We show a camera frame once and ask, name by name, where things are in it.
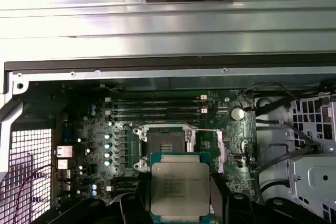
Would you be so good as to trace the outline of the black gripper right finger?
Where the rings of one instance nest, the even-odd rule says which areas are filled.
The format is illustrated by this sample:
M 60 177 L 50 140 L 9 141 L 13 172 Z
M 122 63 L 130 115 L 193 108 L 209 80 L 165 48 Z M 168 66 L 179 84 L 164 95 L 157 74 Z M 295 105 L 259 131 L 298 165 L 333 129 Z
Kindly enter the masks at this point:
M 261 205 L 244 194 L 233 193 L 219 173 L 211 174 L 211 206 L 219 223 L 327 223 L 285 198 L 269 198 Z

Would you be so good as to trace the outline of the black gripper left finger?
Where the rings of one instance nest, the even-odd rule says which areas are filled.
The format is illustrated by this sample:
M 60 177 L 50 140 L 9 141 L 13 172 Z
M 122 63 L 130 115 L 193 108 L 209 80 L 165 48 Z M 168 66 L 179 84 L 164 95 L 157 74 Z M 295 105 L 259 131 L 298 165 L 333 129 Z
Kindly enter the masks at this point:
M 39 217 L 39 223 L 151 223 L 149 173 L 140 173 L 131 193 L 118 194 L 111 204 L 89 198 L 66 210 L 49 210 Z

